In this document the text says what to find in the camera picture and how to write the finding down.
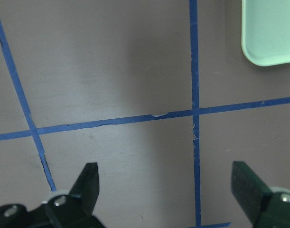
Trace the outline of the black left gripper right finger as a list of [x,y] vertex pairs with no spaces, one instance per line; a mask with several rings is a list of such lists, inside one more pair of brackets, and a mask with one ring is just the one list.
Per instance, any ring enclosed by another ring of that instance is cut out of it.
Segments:
[[231,191],[250,221],[259,219],[273,195],[265,182],[243,161],[232,164]]

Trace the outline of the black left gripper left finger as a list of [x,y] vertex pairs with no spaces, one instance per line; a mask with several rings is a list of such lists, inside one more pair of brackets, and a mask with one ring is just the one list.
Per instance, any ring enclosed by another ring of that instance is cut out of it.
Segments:
[[98,164],[87,163],[69,191],[69,196],[79,200],[81,208],[92,214],[98,199]]

